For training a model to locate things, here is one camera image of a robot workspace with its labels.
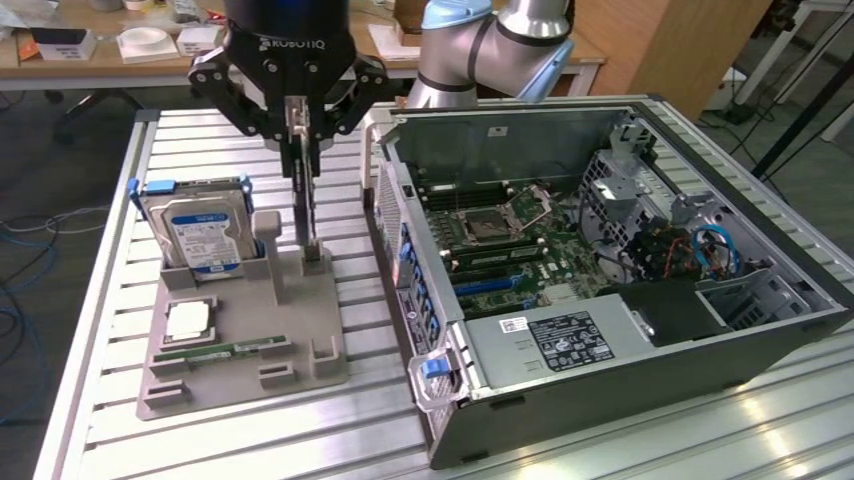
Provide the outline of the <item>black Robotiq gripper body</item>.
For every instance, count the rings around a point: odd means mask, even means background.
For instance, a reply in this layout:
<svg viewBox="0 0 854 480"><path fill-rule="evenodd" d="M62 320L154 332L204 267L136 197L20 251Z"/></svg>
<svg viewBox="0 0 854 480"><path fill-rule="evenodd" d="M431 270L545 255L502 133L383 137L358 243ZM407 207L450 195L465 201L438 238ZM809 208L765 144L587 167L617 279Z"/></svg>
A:
<svg viewBox="0 0 854 480"><path fill-rule="evenodd" d="M245 0L225 7L226 57L266 105L281 105L289 96L321 103L355 60L349 3Z"/></svg>

